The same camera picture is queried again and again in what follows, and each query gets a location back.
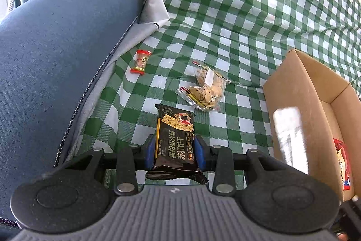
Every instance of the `clear plastic snack bag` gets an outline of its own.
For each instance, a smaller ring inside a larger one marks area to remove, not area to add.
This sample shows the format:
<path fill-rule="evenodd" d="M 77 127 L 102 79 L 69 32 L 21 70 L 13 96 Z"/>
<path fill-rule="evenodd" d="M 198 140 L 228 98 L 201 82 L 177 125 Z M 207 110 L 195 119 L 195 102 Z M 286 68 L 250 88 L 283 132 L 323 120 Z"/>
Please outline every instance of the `clear plastic snack bag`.
<path fill-rule="evenodd" d="M 181 87 L 176 93 L 197 109 L 218 112 L 218 103 L 231 80 L 198 61 L 193 61 L 193 64 L 199 86 Z"/>

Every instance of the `black truffle ham soda cracker package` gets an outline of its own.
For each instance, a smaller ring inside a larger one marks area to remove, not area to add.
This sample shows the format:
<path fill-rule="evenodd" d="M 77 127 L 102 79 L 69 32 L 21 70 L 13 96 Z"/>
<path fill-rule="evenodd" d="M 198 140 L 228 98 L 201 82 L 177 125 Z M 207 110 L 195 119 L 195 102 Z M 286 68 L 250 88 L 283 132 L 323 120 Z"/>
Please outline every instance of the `black truffle ham soda cracker package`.
<path fill-rule="evenodd" d="M 207 182 L 194 156 L 194 113 L 157 104 L 155 164 L 147 179 Z"/>

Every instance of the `green checkered tablecloth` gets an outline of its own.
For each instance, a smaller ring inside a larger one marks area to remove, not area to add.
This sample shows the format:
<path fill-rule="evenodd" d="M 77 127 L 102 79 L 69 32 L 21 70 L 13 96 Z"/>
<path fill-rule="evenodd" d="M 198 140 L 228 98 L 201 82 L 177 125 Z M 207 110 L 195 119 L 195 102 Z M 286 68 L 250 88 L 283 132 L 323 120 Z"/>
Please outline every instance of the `green checkered tablecloth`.
<path fill-rule="evenodd" d="M 193 59 L 236 81 L 227 86 L 218 113 L 196 110 L 195 133 L 234 152 L 256 147 L 273 153 L 262 86 L 287 50 L 307 52 L 361 92 L 361 27 L 358 0 L 164 0 L 170 20 L 122 55 L 82 131 L 78 154 L 92 147 L 117 151 L 143 144 L 154 133 L 154 104 L 193 110 L 174 92 L 195 85 Z M 146 75 L 129 72 L 137 49 L 153 52 Z M 112 172 L 107 174 L 111 183 Z M 137 172 L 139 183 L 149 181 Z M 237 172 L 237 188 L 244 187 Z M 189 183 L 189 179 L 167 181 Z"/>

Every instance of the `cardboard box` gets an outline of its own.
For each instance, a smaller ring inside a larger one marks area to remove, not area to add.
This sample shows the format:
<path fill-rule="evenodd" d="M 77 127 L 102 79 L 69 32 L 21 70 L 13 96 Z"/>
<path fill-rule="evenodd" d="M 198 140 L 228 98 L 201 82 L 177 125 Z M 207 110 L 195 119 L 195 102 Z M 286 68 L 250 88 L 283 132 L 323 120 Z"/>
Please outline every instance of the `cardboard box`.
<path fill-rule="evenodd" d="M 361 102 L 353 87 L 306 53 L 292 49 L 264 87 L 275 157 L 281 159 L 273 113 L 298 107 L 309 174 L 329 185 L 340 200 L 361 195 Z M 342 140 L 351 167 L 351 189 L 342 190 L 333 138 Z"/>

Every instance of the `blue seat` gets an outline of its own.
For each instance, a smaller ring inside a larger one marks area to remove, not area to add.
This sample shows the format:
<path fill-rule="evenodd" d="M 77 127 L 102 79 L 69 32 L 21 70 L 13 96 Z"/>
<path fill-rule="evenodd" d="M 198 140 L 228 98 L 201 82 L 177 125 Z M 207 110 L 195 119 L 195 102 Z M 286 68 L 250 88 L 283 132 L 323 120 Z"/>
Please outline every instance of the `blue seat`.
<path fill-rule="evenodd" d="M 14 219 L 18 185 L 53 168 L 79 99 L 142 7 L 143 0 L 30 0 L 0 24 L 0 217 Z M 60 163 L 69 148 L 66 140 Z M 0 240 L 17 231 L 0 225 Z"/>

